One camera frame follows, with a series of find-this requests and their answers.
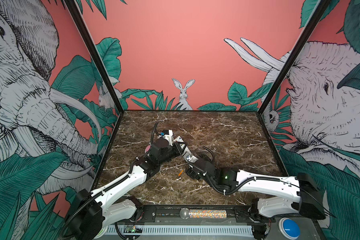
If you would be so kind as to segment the white remote control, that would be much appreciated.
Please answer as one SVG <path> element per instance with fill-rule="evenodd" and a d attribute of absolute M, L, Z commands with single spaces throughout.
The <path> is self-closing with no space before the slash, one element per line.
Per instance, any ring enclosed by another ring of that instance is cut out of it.
<path fill-rule="evenodd" d="M 187 162 L 187 163 L 195 163 L 199 158 L 194 155 L 190 149 L 187 147 L 186 143 L 183 141 L 183 139 L 178 136 L 174 139 L 173 143 L 178 143 L 180 146 L 180 153 L 181 157 Z"/>

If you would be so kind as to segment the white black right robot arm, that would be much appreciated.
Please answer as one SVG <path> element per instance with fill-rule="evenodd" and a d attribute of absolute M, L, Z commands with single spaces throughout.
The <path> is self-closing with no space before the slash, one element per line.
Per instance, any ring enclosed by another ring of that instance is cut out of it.
<path fill-rule="evenodd" d="M 216 168 L 211 162 L 193 155 L 185 157 L 191 177 L 202 179 L 216 192 L 230 196 L 237 192 L 269 195 L 253 200 L 251 215 L 271 218 L 277 215 L 299 214 L 313 220 L 324 220 L 328 213 L 323 206 L 323 195 L 314 179 L 305 173 L 296 177 L 259 175 L 235 168 Z"/>

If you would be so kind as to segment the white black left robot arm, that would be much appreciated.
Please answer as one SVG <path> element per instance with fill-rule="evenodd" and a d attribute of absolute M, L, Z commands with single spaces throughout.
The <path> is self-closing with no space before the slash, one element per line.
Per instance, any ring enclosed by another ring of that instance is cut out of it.
<path fill-rule="evenodd" d="M 82 190 L 75 196 L 57 238 L 99 239 L 110 225 L 120 220 L 139 220 L 143 215 L 139 200 L 128 197 L 120 201 L 120 198 L 157 174 L 163 163 L 182 156 L 186 149 L 181 137 L 162 136 L 151 141 L 149 149 L 132 161 L 126 173 L 98 189 Z"/>

